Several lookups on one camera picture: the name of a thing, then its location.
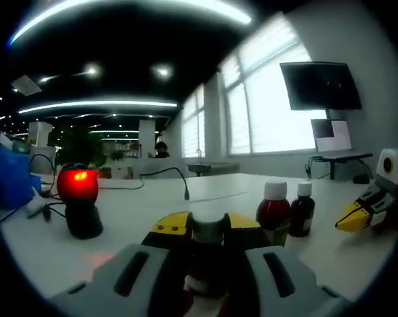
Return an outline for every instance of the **ceiling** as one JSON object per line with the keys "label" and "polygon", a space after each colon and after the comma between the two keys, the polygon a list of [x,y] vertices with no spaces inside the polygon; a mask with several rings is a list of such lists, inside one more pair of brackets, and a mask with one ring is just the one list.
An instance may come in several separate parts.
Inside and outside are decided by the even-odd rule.
{"label": "ceiling", "polygon": [[[54,125],[137,130],[144,118],[156,120],[157,131],[163,131],[194,89],[209,80],[224,57],[274,12],[274,5],[257,0],[228,1],[252,18],[245,25],[168,0],[91,1],[47,18],[9,45],[27,22],[63,2],[13,1],[0,7],[2,130],[24,133],[36,119]],[[91,65],[97,70],[94,76],[83,73]],[[173,75],[166,80],[158,77],[157,65],[170,67]],[[15,92],[11,83],[23,75],[42,91],[30,96]],[[56,77],[40,83],[51,76]],[[87,105],[18,114],[27,108],[81,100],[147,100],[178,106]]]}

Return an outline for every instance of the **computer screen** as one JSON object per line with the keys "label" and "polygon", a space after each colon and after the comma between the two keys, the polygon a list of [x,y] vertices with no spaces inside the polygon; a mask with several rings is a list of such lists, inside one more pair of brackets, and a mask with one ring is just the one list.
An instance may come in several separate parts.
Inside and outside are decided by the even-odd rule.
{"label": "computer screen", "polygon": [[352,149],[346,121],[315,119],[311,123],[318,152]]}
{"label": "computer screen", "polygon": [[361,109],[347,64],[281,63],[292,110]]}

